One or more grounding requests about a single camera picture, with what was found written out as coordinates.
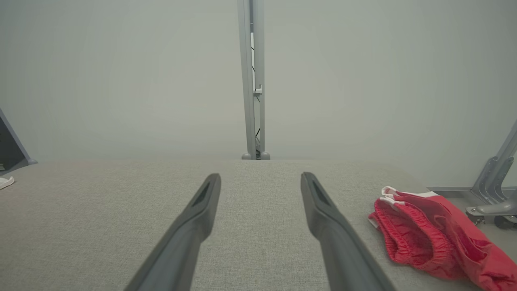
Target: red fabric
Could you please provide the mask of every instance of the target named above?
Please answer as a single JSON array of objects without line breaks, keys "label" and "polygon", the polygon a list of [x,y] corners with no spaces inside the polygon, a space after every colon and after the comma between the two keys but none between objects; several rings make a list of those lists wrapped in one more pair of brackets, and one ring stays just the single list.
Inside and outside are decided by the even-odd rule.
[{"label": "red fabric", "polygon": [[393,261],[442,279],[466,277],[453,257],[450,242],[420,209],[409,204],[394,207],[397,209],[378,199],[369,217],[379,224]]},{"label": "red fabric", "polygon": [[517,290],[517,265],[447,199],[399,191],[393,198],[404,201],[406,206],[413,205],[426,215],[427,221],[447,237],[461,269],[483,290]]}]

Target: metal frame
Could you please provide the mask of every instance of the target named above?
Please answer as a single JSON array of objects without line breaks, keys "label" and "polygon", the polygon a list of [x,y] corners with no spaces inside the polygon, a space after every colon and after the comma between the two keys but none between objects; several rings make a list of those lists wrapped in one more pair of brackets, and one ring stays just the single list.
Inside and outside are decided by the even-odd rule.
[{"label": "metal frame", "polygon": [[[264,1],[238,0],[240,63],[242,67],[242,90],[244,94],[244,115],[246,119],[246,141],[248,152],[242,159],[256,159],[256,151],[260,159],[270,159],[265,151],[265,86],[264,86]],[[253,16],[253,51],[251,49],[251,17]],[[252,67],[251,57],[255,58]],[[253,86],[253,69],[255,86]],[[260,103],[260,139],[255,141],[255,104],[257,97]]]},{"label": "metal frame", "polygon": [[513,164],[513,155],[516,151],[517,121],[499,149],[497,156],[489,159],[474,187],[470,190],[485,205],[467,207],[468,215],[474,218],[482,217],[482,221],[484,221],[484,216],[503,216],[506,220],[517,223],[517,191],[506,195],[501,186]]},{"label": "metal frame", "polygon": [[255,112],[253,105],[249,0],[237,1],[237,15],[239,19],[240,65],[242,68],[242,93],[244,96],[244,117],[246,120],[246,141],[248,149],[248,152],[242,155],[242,159],[255,159]]},{"label": "metal frame", "polygon": [[[429,191],[470,191],[472,187],[427,187]],[[517,186],[501,187],[503,192],[513,192],[517,190]]]},{"label": "metal frame", "polygon": [[25,157],[25,159],[27,160],[28,164],[29,165],[37,164],[38,162],[35,159],[31,158],[29,156],[29,154],[27,153],[27,151],[25,150],[25,148],[23,147],[22,142],[20,141],[20,139],[14,132],[14,129],[12,129],[11,124],[7,121],[7,118],[5,117],[1,108],[0,108],[0,119],[4,122],[5,126],[7,127],[7,130],[11,133],[12,138],[16,142],[16,145],[18,146],[18,148],[20,148],[20,150],[22,151],[22,154]]}]

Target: white object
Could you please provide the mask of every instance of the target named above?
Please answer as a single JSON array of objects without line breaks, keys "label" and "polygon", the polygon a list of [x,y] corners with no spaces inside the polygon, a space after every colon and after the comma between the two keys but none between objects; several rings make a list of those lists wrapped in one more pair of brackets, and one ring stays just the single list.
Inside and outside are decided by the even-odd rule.
[{"label": "white object", "polygon": [[[414,196],[423,197],[423,198],[429,198],[429,197],[433,197],[433,196],[438,196],[438,194],[436,194],[433,191],[429,191],[429,192],[425,192],[425,193],[411,193],[411,192],[404,192],[404,193],[408,193],[408,194],[411,194],[411,195],[414,195]],[[390,187],[390,186],[384,187],[381,190],[381,194],[386,196],[386,197],[389,197],[391,199],[394,199],[394,196],[400,196],[397,193],[397,189],[395,189],[393,187]]]},{"label": "white object", "polygon": [[14,178],[11,176],[9,180],[5,178],[0,178],[0,189],[3,189],[9,185],[12,185],[14,183]]}]

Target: gray metal leg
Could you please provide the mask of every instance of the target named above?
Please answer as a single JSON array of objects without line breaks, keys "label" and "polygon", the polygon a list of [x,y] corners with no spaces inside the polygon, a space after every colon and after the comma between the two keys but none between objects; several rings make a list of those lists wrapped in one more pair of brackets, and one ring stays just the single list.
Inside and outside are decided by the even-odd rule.
[{"label": "gray metal leg", "polygon": [[[253,109],[253,99],[255,97],[253,97],[250,3],[248,0],[237,1],[237,16],[239,21],[240,64],[242,72],[242,93],[244,96],[244,118],[246,121],[247,152],[250,157],[255,157],[255,112]],[[248,159],[248,156],[243,154],[242,159]]]},{"label": "gray metal leg", "polygon": [[499,202],[503,202],[508,197],[505,196],[503,193],[503,190],[501,189],[501,184],[503,183],[503,180],[506,177],[506,174],[510,170],[510,167],[513,164],[513,157],[509,157],[503,162],[503,165],[497,172],[494,181],[492,184],[488,187],[488,194],[491,195],[494,199],[498,200]]},{"label": "gray metal leg", "polygon": [[25,150],[25,148],[23,147],[22,142],[20,141],[20,139],[14,132],[14,129],[12,129],[11,124],[7,121],[7,118],[5,117],[4,113],[2,112],[2,109],[0,109],[0,120],[2,120],[4,122],[5,126],[7,127],[7,130],[9,131],[9,133],[11,133],[12,138],[16,142],[16,145],[18,146],[18,148],[22,151],[22,154],[25,157],[25,159],[27,160],[28,164],[29,165],[37,164],[38,162],[35,159],[31,158],[29,156],[29,154],[27,153],[27,151]]},{"label": "gray metal leg", "polygon": [[508,200],[499,204],[467,207],[466,210],[472,216],[505,216],[509,221],[517,223],[517,195],[514,193]]},{"label": "gray metal leg", "polygon": [[268,152],[262,152],[260,154],[260,159],[271,159],[271,156],[269,155]]},{"label": "gray metal leg", "polygon": [[491,197],[491,195],[488,194],[488,191],[486,190],[487,185],[486,181],[490,174],[492,173],[495,165],[497,164],[497,157],[492,157],[488,160],[485,167],[481,171],[481,175],[479,175],[478,180],[474,184],[474,187],[472,188],[472,193],[474,193],[478,198],[483,200],[485,203],[489,204],[496,204],[499,201],[495,200]]}]

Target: metal pole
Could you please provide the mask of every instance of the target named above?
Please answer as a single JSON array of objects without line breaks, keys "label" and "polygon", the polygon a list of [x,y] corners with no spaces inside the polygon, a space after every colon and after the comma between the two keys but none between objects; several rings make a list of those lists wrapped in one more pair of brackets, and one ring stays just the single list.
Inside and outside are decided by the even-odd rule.
[{"label": "metal pole", "polygon": [[255,88],[260,95],[260,153],[261,159],[270,159],[266,152],[265,77],[264,77],[264,0],[253,0],[253,44],[255,54]]},{"label": "metal pole", "polygon": [[251,67],[251,27],[249,0],[238,0],[240,65],[242,68],[242,92],[244,96],[244,116],[246,120],[246,140],[248,152],[242,159],[255,159],[255,113],[253,110],[253,72]]},{"label": "metal pole", "polygon": [[498,178],[500,179],[500,177],[498,177],[498,176],[500,176],[499,172],[501,171],[502,168],[504,168],[506,166],[507,160],[510,157],[513,157],[516,150],[517,150],[517,121],[515,121],[515,123],[513,124],[510,134],[508,135],[505,142],[503,143],[503,145],[497,152],[498,161],[494,166],[494,170],[491,172],[491,174],[489,175],[489,177],[486,181],[486,184],[490,185],[490,188],[493,188],[495,186],[494,183],[499,183],[499,186],[500,186],[500,183],[502,181],[498,181]]}]

